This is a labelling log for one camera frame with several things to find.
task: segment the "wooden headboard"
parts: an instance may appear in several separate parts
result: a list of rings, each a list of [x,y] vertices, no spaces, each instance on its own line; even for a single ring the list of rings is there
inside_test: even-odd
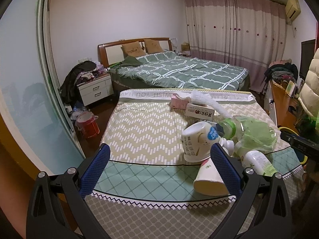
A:
[[[124,39],[124,40],[119,40],[115,42],[109,42],[109,43],[98,45],[99,59],[105,68],[109,67],[110,65],[114,63],[124,60],[124,56],[122,60],[120,56],[120,55],[123,55],[122,49],[121,49],[122,44],[138,41],[141,43],[141,47],[144,50],[145,49],[144,39],[158,40],[160,41],[160,45],[162,46],[162,48],[167,48],[167,45],[165,45],[165,43],[167,43],[169,50],[172,51],[172,43],[168,37],[150,37],[150,38],[127,39],[127,40]]]

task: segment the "green bedspread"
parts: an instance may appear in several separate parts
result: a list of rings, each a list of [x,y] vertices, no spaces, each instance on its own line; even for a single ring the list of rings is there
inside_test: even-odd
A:
[[[186,58],[168,51],[137,58],[143,64],[110,72],[160,88],[238,90],[248,70],[225,63]]]

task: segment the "blue gripper pad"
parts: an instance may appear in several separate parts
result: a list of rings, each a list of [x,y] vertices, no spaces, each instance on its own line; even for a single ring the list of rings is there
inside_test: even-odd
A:
[[[239,198],[242,194],[240,177],[221,150],[217,144],[213,144],[211,147],[211,159],[225,183],[228,192]]]
[[[86,195],[92,193],[96,183],[98,182],[99,178],[103,170],[105,169],[108,161],[110,160],[111,150],[108,145],[104,145],[93,161],[91,162],[90,166],[87,168],[85,173],[82,175],[81,178],[81,188],[79,193],[81,197],[84,199]]]

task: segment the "silver bolt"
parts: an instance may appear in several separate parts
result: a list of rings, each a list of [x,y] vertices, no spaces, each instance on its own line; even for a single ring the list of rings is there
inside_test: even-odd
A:
[[[276,172],[276,173],[275,173],[275,177],[276,177],[277,179],[281,179],[281,178],[282,178],[282,176],[281,176],[281,174],[280,174],[279,172]]]
[[[39,178],[43,178],[45,176],[45,172],[40,172],[39,174],[38,174],[38,177]]]
[[[246,173],[248,173],[248,174],[253,174],[253,173],[254,173],[254,170],[251,169],[251,168],[247,168],[245,171],[246,171]]]
[[[68,169],[68,174],[73,174],[75,173],[77,170],[74,167],[71,167]]]

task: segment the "pillow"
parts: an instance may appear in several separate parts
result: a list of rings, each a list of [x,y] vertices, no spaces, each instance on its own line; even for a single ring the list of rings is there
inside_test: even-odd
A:
[[[277,60],[275,62],[270,63],[269,67],[273,65],[284,65],[285,63],[290,63],[291,64],[291,59],[288,60]]]
[[[149,54],[164,52],[158,40],[144,39],[144,43],[146,51]]]
[[[141,57],[146,55],[138,41],[133,43],[128,43],[128,44],[123,44],[121,49],[123,50],[124,57],[127,57],[127,56]]]

